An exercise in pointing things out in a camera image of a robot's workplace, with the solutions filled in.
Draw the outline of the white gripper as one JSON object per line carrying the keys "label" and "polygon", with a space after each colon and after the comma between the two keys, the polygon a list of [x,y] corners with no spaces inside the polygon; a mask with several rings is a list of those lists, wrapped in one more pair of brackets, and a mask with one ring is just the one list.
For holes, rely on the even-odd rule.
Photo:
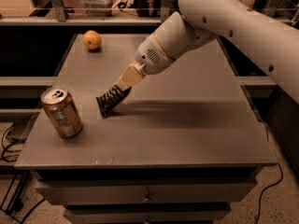
{"label": "white gripper", "polygon": [[116,82],[121,91],[126,91],[139,83],[146,75],[160,74],[175,60],[160,47],[154,35],[149,35],[135,53],[136,63],[130,63]]}

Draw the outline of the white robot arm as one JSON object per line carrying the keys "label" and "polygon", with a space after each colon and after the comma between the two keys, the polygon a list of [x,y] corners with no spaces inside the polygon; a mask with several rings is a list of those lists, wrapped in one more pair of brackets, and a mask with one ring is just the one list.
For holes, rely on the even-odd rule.
{"label": "white robot arm", "polygon": [[121,91],[222,36],[299,103],[299,30],[252,11],[239,0],[178,0],[178,7],[139,45],[135,60],[116,83]]}

